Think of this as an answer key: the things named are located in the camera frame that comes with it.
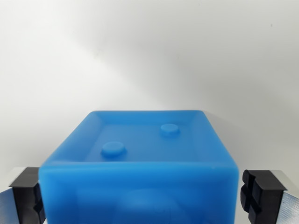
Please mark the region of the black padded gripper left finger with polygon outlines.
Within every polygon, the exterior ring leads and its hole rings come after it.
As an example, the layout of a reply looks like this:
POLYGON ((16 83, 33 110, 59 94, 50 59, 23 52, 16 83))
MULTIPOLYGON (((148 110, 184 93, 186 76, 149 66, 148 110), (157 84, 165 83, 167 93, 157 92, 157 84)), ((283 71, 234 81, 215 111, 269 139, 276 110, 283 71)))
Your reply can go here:
POLYGON ((0 180, 0 222, 43 224, 46 215, 38 178, 39 167, 16 167, 0 180))

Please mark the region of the black padded gripper right finger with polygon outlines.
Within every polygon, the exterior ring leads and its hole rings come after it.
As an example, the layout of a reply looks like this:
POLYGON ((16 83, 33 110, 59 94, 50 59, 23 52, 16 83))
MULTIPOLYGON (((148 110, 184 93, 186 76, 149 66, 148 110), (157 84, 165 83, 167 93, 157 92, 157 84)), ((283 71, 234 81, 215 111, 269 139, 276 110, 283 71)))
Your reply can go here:
POLYGON ((244 170, 242 208, 252 224, 297 224, 299 188, 280 170, 244 170))

